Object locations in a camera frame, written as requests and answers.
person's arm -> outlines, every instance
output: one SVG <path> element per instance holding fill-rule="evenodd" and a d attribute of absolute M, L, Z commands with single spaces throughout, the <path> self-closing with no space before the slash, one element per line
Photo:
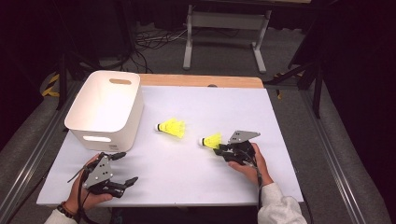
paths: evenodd
<path fill-rule="evenodd" d="M 258 170 L 262 175 L 262 208 L 258 214 L 259 223 L 306 223 L 300 205 L 292 197 L 283 196 L 277 183 L 268 173 L 267 164 L 259 147 L 252 143 L 256 152 Z M 229 161 L 229 166 L 244 174 L 252 183 L 259 185 L 257 170 L 253 167 Z"/>
<path fill-rule="evenodd" d="M 91 163 L 92 161 L 97 160 L 96 156 L 92 157 L 87 164 Z M 75 219 L 78 219 L 78 185 L 81 179 L 81 173 L 79 173 L 78 177 L 76 178 L 75 182 L 73 183 L 72 189 L 70 191 L 70 195 L 65 202 L 62 202 L 55 210 L 52 211 L 51 215 L 45 222 L 45 224 L 76 224 L 77 222 Z M 106 201 L 110 201 L 113 196 L 111 194 L 89 194 L 85 188 L 81 189 L 81 199 L 87 198 L 85 200 L 83 207 L 85 210 L 91 209 L 99 203 L 103 203 Z"/>

bin handle hole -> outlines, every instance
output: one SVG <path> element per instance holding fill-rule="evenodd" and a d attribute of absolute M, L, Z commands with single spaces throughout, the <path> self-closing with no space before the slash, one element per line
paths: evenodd
<path fill-rule="evenodd" d="M 122 85 L 131 85 L 132 84 L 132 82 L 130 80 L 117 79 L 117 78 L 111 78 L 110 82 L 113 84 L 122 84 Z"/>
<path fill-rule="evenodd" d="M 108 137 L 98 137 L 98 136 L 82 136 L 85 140 L 91 142 L 111 142 Z"/>

gray carpet floor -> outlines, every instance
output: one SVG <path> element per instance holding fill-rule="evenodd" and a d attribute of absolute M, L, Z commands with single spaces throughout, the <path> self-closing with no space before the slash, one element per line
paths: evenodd
<path fill-rule="evenodd" d="M 150 32 L 152 29 L 152 26 L 140 27 L 139 32 L 148 31 L 148 33 L 154 34 Z M 185 38 L 184 35 L 158 49 L 138 48 L 144 55 L 148 68 L 155 74 L 259 77 L 262 80 L 269 80 L 276 73 L 288 71 L 290 59 L 304 35 L 298 30 L 268 29 L 262 44 L 262 57 L 267 67 L 267 73 L 264 75 L 258 72 L 250 46 L 250 43 L 256 38 L 255 32 L 194 30 L 191 69 L 188 71 L 182 69 L 185 50 L 183 38 Z M 145 63 L 142 56 L 138 57 L 134 54 L 133 59 L 137 63 Z M 132 61 L 127 62 L 122 69 L 146 73 L 144 67 L 136 65 Z M 390 223 L 383 199 L 364 170 L 332 104 L 332 99 L 326 91 L 326 86 L 324 85 L 322 90 L 320 103 L 321 119 L 316 120 L 310 115 L 311 108 L 304 101 L 306 97 L 312 97 L 312 90 L 298 91 L 294 87 L 295 82 L 295 78 L 290 78 L 279 86 L 266 88 L 269 90 L 280 130 L 288 147 L 302 192 L 306 197 L 306 202 L 301 203 L 305 219 L 308 223 L 312 221 L 307 209 L 307 204 L 309 204 L 316 223 Z M 276 89 L 280 90 L 281 99 L 278 99 Z M 50 119 L 57 113 L 55 112 L 57 101 L 56 97 L 46 97 L 1 151 L 1 199 L 6 198 L 13 188 L 20 169 L 31 157 L 31 153 L 50 123 Z M 348 211 L 346 199 L 340 191 L 342 187 L 340 187 L 334 169 L 327 159 L 323 139 L 318 134 L 318 123 L 323 127 L 334 156 L 342 167 L 343 175 L 349 184 L 348 187 L 353 192 L 353 199 L 360 211 L 358 216 L 362 216 L 364 221 L 356 221 L 356 218 L 351 216 L 353 213 Z M 21 199 L 29 194 L 29 191 L 48 170 L 65 135 L 62 121 L 55 128 L 53 137 L 35 171 L 31 176 L 28 176 L 29 184 Z M 35 204 L 42 184 L 33 191 L 11 223 L 43 223 L 50 215 L 52 208 Z M 100 223 L 108 223 L 110 211 L 107 208 L 95 208 L 90 211 L 89 217 Z"/>

yellow shuttlecock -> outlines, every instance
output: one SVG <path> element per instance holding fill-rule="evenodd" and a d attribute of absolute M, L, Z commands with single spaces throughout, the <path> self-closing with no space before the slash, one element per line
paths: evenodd
<path fill-rule="evenodd" d="M 185 129 L 186 125 L 184 121 L 177 121 L 176 119 L 169 119 L 155 126 L 156 131 L 169 133 L 179 138 L 183 137 Z"/>
<path fill-rule="evenodd" d="M 206 138 L 202 138 L 199 141 L 199 145 L 205 147 L 211 147 L 214 149 L 219 149 L 219 145 L 221 144 L 221 133 L 212 134 Z"/>

white metal stand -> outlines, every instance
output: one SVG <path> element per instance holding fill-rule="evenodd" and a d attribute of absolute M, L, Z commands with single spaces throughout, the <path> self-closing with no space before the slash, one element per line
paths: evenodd
<path fill-rule="evenodd" d="M 187 43 L 184 53 L 183 69 L 190 69 L 192 54 L 192 27 L 212 27 L 212 28 L 230 28 L 244 30 L 258 30 L 259 34 L 256 42 L 252 42 L 254 56 L 259 67 L 260 73 L 265 73 L 265 65 L 262 59 L 261 46 L 265 31 L 270 20 L 271 10 L 267 10 L 264 15 L 243 15 L 232 13 L 212 13 L 198 12 L 192 10 L 189 5 L 187 16 Z"/>

